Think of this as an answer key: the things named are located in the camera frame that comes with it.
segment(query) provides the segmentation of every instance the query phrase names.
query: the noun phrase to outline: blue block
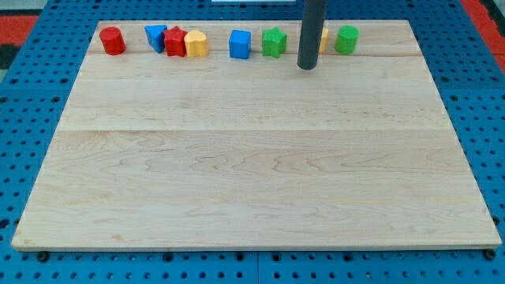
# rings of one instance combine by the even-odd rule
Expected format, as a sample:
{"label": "blue block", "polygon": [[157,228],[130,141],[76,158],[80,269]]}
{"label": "blue block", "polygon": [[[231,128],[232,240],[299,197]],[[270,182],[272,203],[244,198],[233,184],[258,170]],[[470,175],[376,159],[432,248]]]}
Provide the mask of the blue block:
{"label": "blue block", "polygon": [[233,30],[230,35],[230,57],[248,59],[251,51],[251,32]]}
{"label": "blue block", "polygon": [[156,52],[162,53],[162,51],[165,49],[163,31],[166,30],[166,25],[160,24],[146,26],[144,30],[145,35],[148,37],[148,42],[152,48],[156,50]]}

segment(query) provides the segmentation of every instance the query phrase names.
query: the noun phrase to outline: wood grain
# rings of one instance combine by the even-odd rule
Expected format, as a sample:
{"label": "wood grain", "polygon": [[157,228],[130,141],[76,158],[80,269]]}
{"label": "wood grain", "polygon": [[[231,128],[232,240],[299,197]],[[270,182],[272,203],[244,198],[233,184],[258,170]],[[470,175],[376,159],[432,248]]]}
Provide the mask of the wood grain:
{"label": "wood grain", "polygon": [[[143,27],[209,38],[150,50]],[[331,51],[338,27],[357,53]],[[327,21],[315,70],[299,22],[100,22],[17,227],[23,251],[482,249],[501,243],[406,21]],[[263,28],[288,53],[260,55]],[[234,28],[251,58],[229,58]]]}

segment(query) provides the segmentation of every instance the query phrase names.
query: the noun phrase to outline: red cylinder block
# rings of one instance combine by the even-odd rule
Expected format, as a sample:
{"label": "red cylinder block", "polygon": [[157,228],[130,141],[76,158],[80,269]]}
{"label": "red cylinder block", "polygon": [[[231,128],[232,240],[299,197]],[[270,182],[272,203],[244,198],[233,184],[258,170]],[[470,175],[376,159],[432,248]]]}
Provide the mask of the red cylinder block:
{"label": "red cylinder block", "polygon": [[103,48],[109,55],[118,55],[126,50],[121,30],[116,27],[106,27],[100,32]]}

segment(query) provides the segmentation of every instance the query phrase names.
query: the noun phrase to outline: red star block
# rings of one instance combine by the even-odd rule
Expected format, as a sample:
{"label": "red star block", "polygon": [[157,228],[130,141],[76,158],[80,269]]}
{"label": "red star block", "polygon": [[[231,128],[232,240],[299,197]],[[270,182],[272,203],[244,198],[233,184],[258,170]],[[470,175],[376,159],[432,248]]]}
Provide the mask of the red star block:
{"label": "red star block", "polygon": [[184,37],[187,33],[187,31],[181,30],[178,26],[163,31],[163,35],[165,36],[165,49],[168,56],[185,56],[186,47],[184,44]]}

